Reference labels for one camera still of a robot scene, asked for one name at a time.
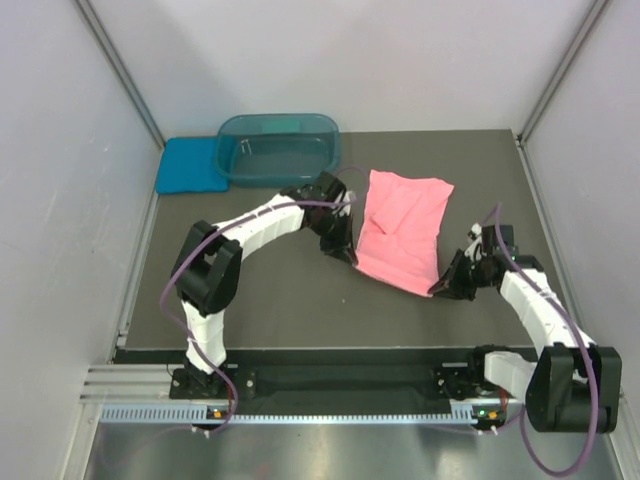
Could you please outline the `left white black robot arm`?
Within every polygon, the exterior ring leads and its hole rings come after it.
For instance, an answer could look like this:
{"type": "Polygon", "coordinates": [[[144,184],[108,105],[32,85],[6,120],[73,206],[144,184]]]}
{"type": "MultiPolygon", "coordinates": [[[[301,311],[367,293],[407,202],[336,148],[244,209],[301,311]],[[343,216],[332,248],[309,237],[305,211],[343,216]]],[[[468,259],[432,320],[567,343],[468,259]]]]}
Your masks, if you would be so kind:
{"type": "Polygon", "coordinates": [[[175,371],[171,397],[212,399],[235,393],[224,370],[224,316],[236,296],[244,260],[269,243],[309,229],[322,253],[349,265],[353,245],[352,205],[356,194],[331,173],[303,186],[287,187],[265,204],[217,224],[194,223],[172,269],[187,336],[184,366],[175,371]]]}

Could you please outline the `pink t shirt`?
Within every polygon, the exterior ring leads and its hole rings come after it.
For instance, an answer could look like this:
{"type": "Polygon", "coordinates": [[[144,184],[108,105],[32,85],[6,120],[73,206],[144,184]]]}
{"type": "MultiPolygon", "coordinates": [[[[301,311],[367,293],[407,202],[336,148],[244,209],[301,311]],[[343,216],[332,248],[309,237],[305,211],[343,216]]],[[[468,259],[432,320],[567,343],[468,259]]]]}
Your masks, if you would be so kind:
{"type": "Polygon", "coordinates": [[[438,178],[371,171],[356,269],[428,298],[439,279],[437,241],[453,191],[452,184],[438,178]]]}

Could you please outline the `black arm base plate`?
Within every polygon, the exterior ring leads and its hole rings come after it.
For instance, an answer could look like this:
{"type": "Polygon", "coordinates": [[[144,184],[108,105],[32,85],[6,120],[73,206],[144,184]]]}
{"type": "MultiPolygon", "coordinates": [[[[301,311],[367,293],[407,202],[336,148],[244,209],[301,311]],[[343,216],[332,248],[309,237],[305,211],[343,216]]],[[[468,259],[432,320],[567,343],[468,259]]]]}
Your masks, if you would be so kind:
{"type": "Polygon", "coordinates": [[[276,392],[401,389],[465,399],[479,385],[468,348],[232,349],[220,370],[242,400],[276,392]]]}

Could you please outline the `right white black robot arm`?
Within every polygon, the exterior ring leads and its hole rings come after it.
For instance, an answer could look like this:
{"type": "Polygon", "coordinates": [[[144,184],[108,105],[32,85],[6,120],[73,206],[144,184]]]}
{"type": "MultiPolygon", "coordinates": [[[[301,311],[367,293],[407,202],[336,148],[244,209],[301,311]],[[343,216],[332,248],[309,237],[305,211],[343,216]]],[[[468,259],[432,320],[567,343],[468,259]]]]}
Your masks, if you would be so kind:
{"type": "Polygon", "coordinates": [[[548,283],[542,265],[515,247],[458,250],[440,279],[434,297],[473,300],[480,288],[494,287],[515,311],[531,339],[537,359],[526,361],[506,347],[478,347],[466,380],[476,394],[499,387],[520,400],[538,432],[615,430],[622,360],[612,347],[596,344],[572,328],[548,283]]]}

